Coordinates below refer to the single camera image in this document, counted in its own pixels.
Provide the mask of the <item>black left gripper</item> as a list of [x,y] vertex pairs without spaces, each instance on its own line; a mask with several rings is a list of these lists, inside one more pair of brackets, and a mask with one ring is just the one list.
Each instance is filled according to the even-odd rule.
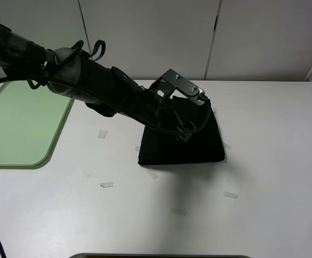
[[177,142],[186,144],[192,137],[190,131],[195,129],[195,124],[189,117],[175,108],[175,99],[172,95],[165,95],[160,89],[166,83],[158,78],[151,84],[148,93],[155,100],[150,118],[145,121],[146,126],[170,126],[172,130],[183,132],[175,136]]

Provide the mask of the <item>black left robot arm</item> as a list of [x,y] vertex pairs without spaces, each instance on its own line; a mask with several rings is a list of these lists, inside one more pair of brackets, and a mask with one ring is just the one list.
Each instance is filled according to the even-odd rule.
[[46,49],[0,24],[0,83],[25,81],[31,89],[46,86],[52,93],[84,102],[105,117],[128,116],[156,131],[181,140],[198,131],[181,119],[167,96],[138,85],[116,67],[92,60],[83,41],[72,47]]

